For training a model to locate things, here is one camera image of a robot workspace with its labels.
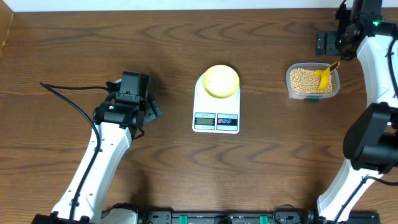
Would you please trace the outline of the yellow plastic scoop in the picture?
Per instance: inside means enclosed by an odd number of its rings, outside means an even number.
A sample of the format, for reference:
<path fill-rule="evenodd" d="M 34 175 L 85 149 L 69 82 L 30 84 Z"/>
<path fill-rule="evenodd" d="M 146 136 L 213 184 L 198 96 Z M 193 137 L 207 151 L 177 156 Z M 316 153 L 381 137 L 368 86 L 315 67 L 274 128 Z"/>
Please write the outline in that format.
<path fill-rule="evenodd" d="M 328 68 L 324 70 L 315 70 L 314 74 L 320 77 L 320 84 L 318 86 L 318 90 L 324 90 L 329 83 L 329 75 L 335 71 L 340 66 L 339 62 L 335 62 L 331 64 Z"/>

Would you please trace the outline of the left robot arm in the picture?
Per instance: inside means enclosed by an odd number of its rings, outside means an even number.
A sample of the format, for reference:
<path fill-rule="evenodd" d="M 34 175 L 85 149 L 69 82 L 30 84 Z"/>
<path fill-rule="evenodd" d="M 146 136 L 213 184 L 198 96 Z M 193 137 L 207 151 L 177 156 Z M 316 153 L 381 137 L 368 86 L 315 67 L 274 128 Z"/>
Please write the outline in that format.
<path fill-rule="evenodd" d="M 85 154 L 62 198 L 50 215 L 37 214 L 33 223 L 142 223 L 131 208 L 114 207 L 104 212 L 104 201 L 114 174 L 133 140 L 145 135 L 143 126 L 162 116 L 159 104 L 148 90 L 153 78 L 123 72 L 121 79 L 107 82 L 106 99 L 90 118 L 79 106 L 59 93 L 60 86 L 43 87 L 72 105 L 91 126 Z"/>

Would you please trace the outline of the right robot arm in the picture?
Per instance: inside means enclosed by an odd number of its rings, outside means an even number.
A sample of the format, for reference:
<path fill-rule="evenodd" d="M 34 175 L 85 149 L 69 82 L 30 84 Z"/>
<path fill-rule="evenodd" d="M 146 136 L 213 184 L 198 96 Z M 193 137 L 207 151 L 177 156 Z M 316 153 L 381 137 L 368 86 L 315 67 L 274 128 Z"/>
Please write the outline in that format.
<path fill-rule="evenodd" d="M 347 130 L 344 162 L 328 189 L 317 199 L 308 223 L 345 223 L 356 202 L 373 182 L 397 167 L 397 24 L 382 19 L 381 0 L 357 0 L 335 11 L 338 29 L 319 32 L 315 54 L 357 58 L 361 64 L 367 108 Z"/>

